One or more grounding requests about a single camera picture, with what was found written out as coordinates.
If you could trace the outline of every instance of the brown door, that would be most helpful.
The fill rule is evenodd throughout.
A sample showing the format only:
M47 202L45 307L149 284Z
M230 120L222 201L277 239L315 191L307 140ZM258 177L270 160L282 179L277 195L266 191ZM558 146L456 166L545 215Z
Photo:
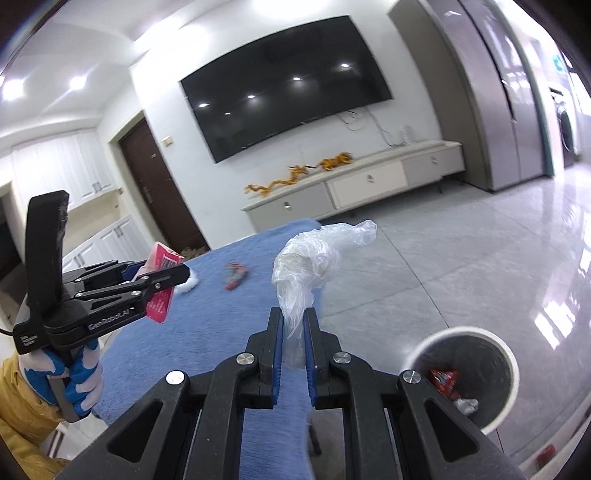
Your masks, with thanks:
M160 155L148 122L143 119L119 145L168 246L179 253L185 248L209 249Z

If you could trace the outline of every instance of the washing machine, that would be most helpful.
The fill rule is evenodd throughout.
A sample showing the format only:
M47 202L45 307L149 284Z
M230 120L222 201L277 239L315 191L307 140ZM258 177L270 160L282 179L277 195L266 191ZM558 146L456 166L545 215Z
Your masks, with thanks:
M558 119L558 127L560 128L564 166L570 167L574 164L576 159L574 153L573 126L570 122L569 113L567 112L562 92L551 88L550 94L552 95L554 105L556 106L556 118Z

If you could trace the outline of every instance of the refrigerator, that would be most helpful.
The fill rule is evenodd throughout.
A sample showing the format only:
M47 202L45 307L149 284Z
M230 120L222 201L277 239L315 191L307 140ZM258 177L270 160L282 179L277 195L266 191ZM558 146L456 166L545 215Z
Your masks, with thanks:
M389 12L465 181L496 191L545 174L544 135L526 62L488 0L400 0Z

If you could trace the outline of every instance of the television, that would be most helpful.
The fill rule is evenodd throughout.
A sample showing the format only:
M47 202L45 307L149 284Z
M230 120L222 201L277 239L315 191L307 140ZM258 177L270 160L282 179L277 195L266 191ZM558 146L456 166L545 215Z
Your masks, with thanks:
M319 118L392 98L347 16L260 38L181 84L215 162Z

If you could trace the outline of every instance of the dragon figurine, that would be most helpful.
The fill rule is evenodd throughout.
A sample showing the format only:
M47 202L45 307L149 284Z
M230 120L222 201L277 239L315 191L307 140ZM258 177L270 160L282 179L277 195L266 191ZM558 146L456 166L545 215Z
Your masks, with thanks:
M301 175L308 175L309 168L322 168L323 170L330 171L338 166L351 163L352 160L353 156L350 153L340 153L336 157L325 158L315 167L310 165L295 165L293 167L287 167L290 171L290 178L288 180L274 180L266 187L263 185L253 185L251 183L244 187L244 193L261 192L261 196L266 197L271 193L271 190L275 185L293 185Z

